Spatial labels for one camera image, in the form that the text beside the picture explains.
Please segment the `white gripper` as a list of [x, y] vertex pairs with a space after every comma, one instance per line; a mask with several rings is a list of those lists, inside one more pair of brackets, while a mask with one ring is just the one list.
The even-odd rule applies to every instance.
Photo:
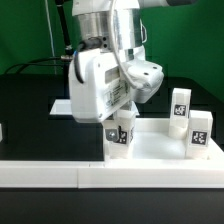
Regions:
[[[128, 103], [131, 91], [146, 85], [141, 76], [128, 76], [124, 76], [112, 52], [76, 51], [68, 75], [74, 119], [79, 123], [101, 123]], [[108, 141], [119, 140], [121, 126], [117, 120], [105, 120], [103, 128]]]

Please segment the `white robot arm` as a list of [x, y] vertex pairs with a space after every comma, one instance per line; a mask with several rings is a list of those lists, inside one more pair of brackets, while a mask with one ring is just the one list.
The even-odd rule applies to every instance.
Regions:
[[68, 79], [72, 115], [80, 123], [101, 123], [106, 138], [125, 133], [119, 121], [131, 104], [147, 102], [160, 88], [160, 65], [145, 59], [147, 41], [140, 10], [191, 5], [197, 0], [73, 0], [81, 41], [70, 63]]

